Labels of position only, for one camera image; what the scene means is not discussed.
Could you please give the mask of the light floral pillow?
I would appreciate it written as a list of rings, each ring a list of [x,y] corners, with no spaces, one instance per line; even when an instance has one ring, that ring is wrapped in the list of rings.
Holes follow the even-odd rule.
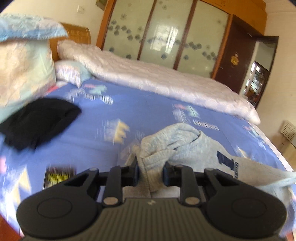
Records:
[[[56,79],[81,87],[82,83],[92,77],[86,67],[77,61],[59,60],[54,63]]]

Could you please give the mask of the dark brown door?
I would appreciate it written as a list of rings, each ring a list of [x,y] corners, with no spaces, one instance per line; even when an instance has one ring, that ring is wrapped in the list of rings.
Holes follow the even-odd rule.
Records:
[[[226,46],[215,80],[239,93],[260,33],[237,16],[232,17]]]

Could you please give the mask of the black folded garment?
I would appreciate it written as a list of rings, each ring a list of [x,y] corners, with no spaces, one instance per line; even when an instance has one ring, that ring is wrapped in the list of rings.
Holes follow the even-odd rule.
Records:
[[[66,130],[81,113],[81,108],[66,100],[40,98],[4,120],[1,134],[7,146],[34,150]]]

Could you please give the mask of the wooden headboard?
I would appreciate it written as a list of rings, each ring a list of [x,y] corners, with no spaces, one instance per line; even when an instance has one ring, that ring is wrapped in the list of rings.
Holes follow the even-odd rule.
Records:
[[[60,40],[69,39],[80,44],[91,44],[91,33],[88,28],[71,25],[67,23],[61,23],[61,24],[65,28],[68,34],[68,37],[60,37],[60,38],[49,40],[50,48],[52,51],[52,58],[54,62],[59,60],[57,45]]]

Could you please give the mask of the blue patterned bed sheet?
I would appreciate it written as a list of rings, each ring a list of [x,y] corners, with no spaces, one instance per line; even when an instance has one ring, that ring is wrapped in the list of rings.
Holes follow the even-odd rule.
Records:
[[[1,216],[16,231],[18,205],[43,189],[49,166],[108,171],[123,165],[145,136],[175,123],[202,131],[233,156],[292,169],[257,127],[225,113],[97,79],[81,87],[60,82],[49,97],[72,102],[82,112],[67,130],[35,150],[17,151],[1,143]]]

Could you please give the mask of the wooden frosted glass wardrobe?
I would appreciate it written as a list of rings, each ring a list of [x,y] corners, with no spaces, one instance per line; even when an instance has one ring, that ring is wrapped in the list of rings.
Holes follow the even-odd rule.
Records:
[[[97,46],[119,57],[212,77],[235,18],[265,31],[264,1],[106,1]]]

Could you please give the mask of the light grey sweatpants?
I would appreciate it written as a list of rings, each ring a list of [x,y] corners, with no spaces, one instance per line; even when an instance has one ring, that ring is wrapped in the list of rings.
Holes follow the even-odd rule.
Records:
[[[125,187],[124,198],[180,197],[178,187],[163,184],[165,162],[185,165],[195,172],[219,169],[233,178],[273,195],[287,208],[287,221],[281,230],[285,236],[295,228],[295,172],[281,170],[254,160],[230,154],[219,142],[185,123],[176,123],[145,136],[136,134],[129,146],[126,165],[137,159],[140,179],[136,187]]]

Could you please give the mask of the pastel patterned folded blanket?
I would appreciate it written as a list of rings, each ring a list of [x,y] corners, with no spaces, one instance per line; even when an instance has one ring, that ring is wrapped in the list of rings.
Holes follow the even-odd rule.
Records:
[[[52,19],[1,14],[1,121],[55,84],[49,40],[67,35]]]

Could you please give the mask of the pale pink quilted comforter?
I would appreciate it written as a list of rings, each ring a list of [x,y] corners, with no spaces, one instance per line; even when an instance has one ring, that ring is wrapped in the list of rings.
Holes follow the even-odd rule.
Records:
[[[258,113],[249,101],[211,78],[121,58],[94,45],[78,44],[72,40],[59,41],[57,52],[60,59],[81,63],[98,79],[154,92],[260,124]]]

